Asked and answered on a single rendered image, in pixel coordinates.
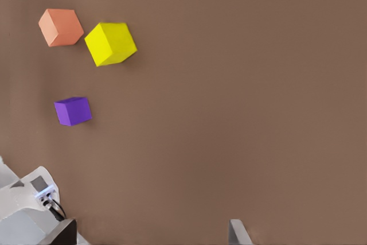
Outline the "yellow wooden cube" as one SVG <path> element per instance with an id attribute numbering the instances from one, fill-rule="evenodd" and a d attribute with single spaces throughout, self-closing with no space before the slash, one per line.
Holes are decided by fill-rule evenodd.
<path id="1" fill-rule="evenodd" d="M 84 40 L 97 67 L 122 63 L 138 50 L 124 22 L 100 22 Z"/>

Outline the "orange-red wooden cube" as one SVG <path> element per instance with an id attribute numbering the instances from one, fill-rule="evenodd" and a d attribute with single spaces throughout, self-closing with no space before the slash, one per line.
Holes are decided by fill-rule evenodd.
<path id="1" fill-rule="evenodd" d="M 38 25 L 48 47 L 74 45 L 84 34 L 72 9 L 46 9 Z"/>

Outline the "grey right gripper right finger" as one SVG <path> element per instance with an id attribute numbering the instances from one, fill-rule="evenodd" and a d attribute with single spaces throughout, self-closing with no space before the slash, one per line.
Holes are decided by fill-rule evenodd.
<path id="1" fill-rule="evenodd" d="M 228 226 L 229 245 L 253 245 L 243 222 L 240 219 L 230 219 Z"/>

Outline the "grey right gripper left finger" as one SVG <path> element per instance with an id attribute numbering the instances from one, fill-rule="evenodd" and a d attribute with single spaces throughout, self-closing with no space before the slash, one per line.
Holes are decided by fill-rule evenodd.
<path id="1" fill-rule="evenodd" d="M 89 245 L 89 242 L 78 232 L 77 221 L 66 219 L 50 233 L 51 245 Z"/>

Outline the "purple-blue wooden cube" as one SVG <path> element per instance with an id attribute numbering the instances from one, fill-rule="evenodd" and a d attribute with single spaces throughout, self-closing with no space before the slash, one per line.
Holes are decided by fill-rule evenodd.
<path id="1" fill-rule="evenodd" d="M 71 97 L 54 102 L 58 121 L 64 126 L 74 126 L 92 119 L 86 97 Z"/>

